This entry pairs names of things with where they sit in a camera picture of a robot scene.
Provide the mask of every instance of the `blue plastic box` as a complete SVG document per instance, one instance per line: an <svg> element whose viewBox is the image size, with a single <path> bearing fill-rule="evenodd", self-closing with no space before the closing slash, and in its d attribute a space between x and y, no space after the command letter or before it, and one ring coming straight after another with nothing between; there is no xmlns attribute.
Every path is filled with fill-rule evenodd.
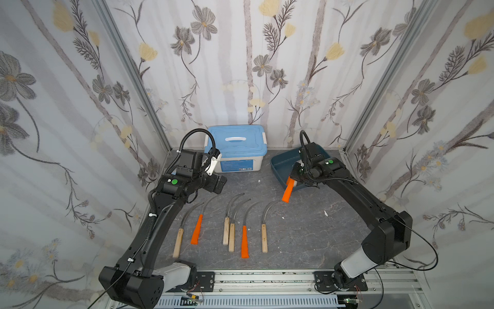
<svg viewBox="0 0 494 309"><path fill-rule="evenodd" d="M266 133L262 126L216 126L208 130L221 152L221 160L215 172L252 172L261 169L262 159L268 152ZM208 152L211 147L211 141L206 135L204 152Z"/></svg>

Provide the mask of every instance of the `dark blue tray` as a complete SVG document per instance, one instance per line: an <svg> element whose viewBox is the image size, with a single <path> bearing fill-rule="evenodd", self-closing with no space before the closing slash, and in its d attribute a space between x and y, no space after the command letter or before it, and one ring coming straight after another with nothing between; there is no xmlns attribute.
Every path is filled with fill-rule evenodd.
<svg viewBox="0 0 494 309"><path fill-rule="evenodd" d="M325 159L329 158L329 154L321 146L317 145L317 147L324 155ZM292 149L271 158L271 170L280 182L283 190L287 188L287 179L293 168L293 164L300 160L300 153L298 152L299 150L300 148ZM293 190L297 191L305 187L305 185L297 183L297 186L295 186Z"/></svg>

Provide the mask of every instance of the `mounting plate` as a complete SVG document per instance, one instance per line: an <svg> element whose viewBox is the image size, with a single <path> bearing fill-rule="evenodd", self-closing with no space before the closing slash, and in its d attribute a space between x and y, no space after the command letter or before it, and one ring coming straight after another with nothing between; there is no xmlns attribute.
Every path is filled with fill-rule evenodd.
<svg viewBox="0 0 494 309"><path fill-rule="evenodd" d="M314 279L316 280L316 287L319 292L335 292L338 289L333 283L333 271L315 271ZM367 283L365 282L364 275L360 275L356 278L355 285L360 291L367 291ZM356 291L355 287L351 287L348 291Z"/></svg>
<svg viewBox="0 0 494 309"><path fill-rule="evenodd" d="M199 284L195 287L191 292L212 292L214 289L214 271L198 271L197 279L199 280ZM186 288L182 285L178 285L173 289L168 290L167 292L183 292L182 288Z"/></svg>

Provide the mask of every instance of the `wooden handle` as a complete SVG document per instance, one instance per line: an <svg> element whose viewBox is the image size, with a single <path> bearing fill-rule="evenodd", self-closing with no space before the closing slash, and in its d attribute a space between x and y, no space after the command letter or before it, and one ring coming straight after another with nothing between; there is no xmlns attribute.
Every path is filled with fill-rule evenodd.
<svg viewBox="0 0 494 309"><path fill-rule="evenodd" d="M230 223L230 239L228 240L228 252L235 251L235 223Z"/></svg>
<svg viewBox="0 0 494 309"><path fill-rule="evenodd" d="M173 258L177 259L180 255L180 246L182 246L182 236L184 235L184 229L179 228L177 234L177 240L175 241L175 249L173 249Z"/></svg>
<svg viewBox="0 0 494 309"><path fill-rule="evenodd" d="M262 237L262 253L268 253L268 233L266 231L266 225L261 225L261 237Z"/></svg>
<svg viewBox="0 0 494 309"><path fill-rule="evenodd" d="M225 227L223 228L223 245L228 245L228 237L230 237L230 218L225 218Z"/></svg>

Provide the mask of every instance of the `orange plastic handle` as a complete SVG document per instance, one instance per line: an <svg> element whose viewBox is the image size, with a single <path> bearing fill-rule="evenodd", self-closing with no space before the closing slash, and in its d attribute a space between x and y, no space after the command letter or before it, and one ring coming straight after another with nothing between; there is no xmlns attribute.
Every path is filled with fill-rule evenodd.
<svg viewBox="0 0 494 309"><path fill-rule="evenodd" d="M283 198L281 199L285 203L288 203L290 201L290 196L291 196L291 192L293 190L293 185L294 184L295 184L295 180L293 180L290 177L288 177L288 180L287 180L287 188L285 190L285 193L283 194Z"/></svg>
<svg viewBox="0 0 494 309"><path fill-rule="evenodd" d="M192 234L192 239L190 241L191 245L197 245L199 243L199 233L201 232L201 223L203 223L203 214L199 215L197 220L196 228L194 229L194 234Z"/></svg>
<svg viewBox="0 0 494 309"><path fill-rule="evenodd" d="M242 230L242 259L248 259L247 226Z"/></svg>

